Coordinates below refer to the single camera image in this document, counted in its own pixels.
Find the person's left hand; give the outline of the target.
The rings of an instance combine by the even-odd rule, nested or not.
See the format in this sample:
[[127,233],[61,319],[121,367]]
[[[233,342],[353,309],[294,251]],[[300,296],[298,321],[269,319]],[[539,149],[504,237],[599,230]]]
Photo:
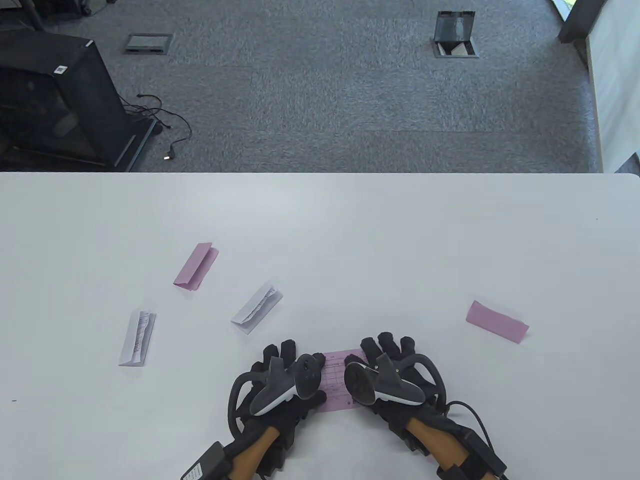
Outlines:
[[268,428],[290,448],[299,423],[326,403],[320,388],[325,356],[297,355],[293,339],[268,345],[263,359],[242,373],[231,387],[227,423],[235,441],[258,439]]

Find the person's right hand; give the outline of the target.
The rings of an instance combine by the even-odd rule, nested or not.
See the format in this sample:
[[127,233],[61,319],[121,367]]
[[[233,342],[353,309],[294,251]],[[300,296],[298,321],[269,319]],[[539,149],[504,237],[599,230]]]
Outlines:
[[393,334],[382,332],[377,340],[364,338],[362,359],[350,354],[344,360],[343,381],[355,403],[382,418],[389,430],[412,442],[408,430],[412,419],[445,413],[447,392],[441,373],[427,356],[416,352],[409,336],[396,343]]

